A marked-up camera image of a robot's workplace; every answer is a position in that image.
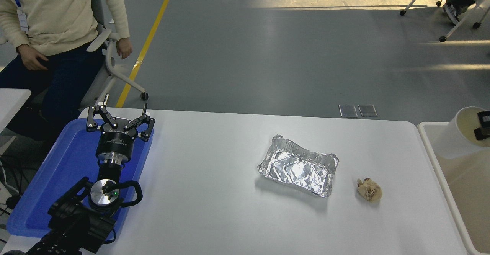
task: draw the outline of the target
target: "hand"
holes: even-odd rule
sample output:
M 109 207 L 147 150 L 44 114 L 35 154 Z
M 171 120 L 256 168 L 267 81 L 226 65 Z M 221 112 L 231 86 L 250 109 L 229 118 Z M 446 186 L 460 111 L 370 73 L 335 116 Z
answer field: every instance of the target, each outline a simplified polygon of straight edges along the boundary
M 17 47 L 17 52 L 21 56 L 22 63 L 28 70 L 47 71 L 47 68 L 38 61 L 38 58 L 44 61 L 49 61 L 49 60 L 46 58 L 46 56 L 39 53 L 39 51 L 37 51 L 36 49 L 30 47 L 27 44 L 21 44 L 19 47 Z
M 116 42 L 116 49 L 118 55 L 121 56 L 122 60 L 128 58 L 131 55 L 131 53 L 133 52 L 133 45 L 131 44 L 129 38 L 122 38 Z

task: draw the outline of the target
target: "foil container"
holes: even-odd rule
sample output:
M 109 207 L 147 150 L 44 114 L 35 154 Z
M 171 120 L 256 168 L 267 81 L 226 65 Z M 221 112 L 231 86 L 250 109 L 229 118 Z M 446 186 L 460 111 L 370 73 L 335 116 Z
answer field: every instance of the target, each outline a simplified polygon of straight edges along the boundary
M 280 183 L 303 187 L 322 198 L 332 193 L 332 179 L 338 165 L 334 154 L 321 154 L 300 147 L 281 135 L 272 139 L 259 173 Z

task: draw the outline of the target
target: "chair armrest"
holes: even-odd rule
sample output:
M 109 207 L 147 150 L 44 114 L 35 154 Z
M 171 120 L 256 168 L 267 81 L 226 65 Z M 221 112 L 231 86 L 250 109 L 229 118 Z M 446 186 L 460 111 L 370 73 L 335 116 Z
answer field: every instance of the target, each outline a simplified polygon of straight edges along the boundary
M 112 34 L 112 30 L 105 29 L 92 41 L 92 43 L 87 48 L 88 52 L 96 51 Z

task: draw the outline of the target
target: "black mount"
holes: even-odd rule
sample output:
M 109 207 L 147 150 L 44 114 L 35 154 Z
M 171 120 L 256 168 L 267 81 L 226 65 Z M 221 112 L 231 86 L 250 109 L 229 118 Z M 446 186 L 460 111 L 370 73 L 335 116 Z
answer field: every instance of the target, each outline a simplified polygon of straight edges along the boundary
M 475 133 L 476 140 L 483 140 L 490 137 L 490 110 L 482 111 L 478 113 L 478 120 L 480 121 L 479 128 L 476 128 Z

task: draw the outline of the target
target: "black object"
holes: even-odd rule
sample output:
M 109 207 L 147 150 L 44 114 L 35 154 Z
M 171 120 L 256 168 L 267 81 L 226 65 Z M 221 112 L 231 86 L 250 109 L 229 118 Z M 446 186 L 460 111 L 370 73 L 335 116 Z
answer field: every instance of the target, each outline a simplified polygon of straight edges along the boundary
M 97 182 L 91 183 L 87 177 L 79 180 L 49 208 L 50 232 L 27 253 L 11 250 L 4 255 L 81 255 L 80 248 L 96 253 L 103 244 L 112 243 L 116 239 L 114 232 L 114 239 L 105 241 L 114 231 L 114 214 L 120 208 L 142 201 L 142 189 L 137 181 L 121 183 L 119 179 L 124 164 L 131 160 L 134 140 L 138 137 L 136 128 L 141 124 L 148 125 L 140 134 L 140 138 L 147 142 L 155 119 L 146 114 L 146 103 L 143 114 L 133 121 L 114 118 L 105 107 L 107 99 L 108 95 L 103 105 L 90 107 L 87 117 L 87 132 L 98 130 L 98 124 L 93 119 L 96 114 L 100 114 L 104 121 L 100 127 L 101 135 L 96 151 L 96 157 L 102 161 Z M 124 198 L 119 197 L 119 190 L 129 187 L 134 187 L 136 199 L 125 203 Z M 94 192 L 97 194 L 96 199 L 92 196 Z M 89 201 L 89 207 L 82 203 L 85 198 Z
M 474 129 L 476 140 L 483 140 L 490 137 L 490 110 L 478 113 L 480 121 L 479 128 Z

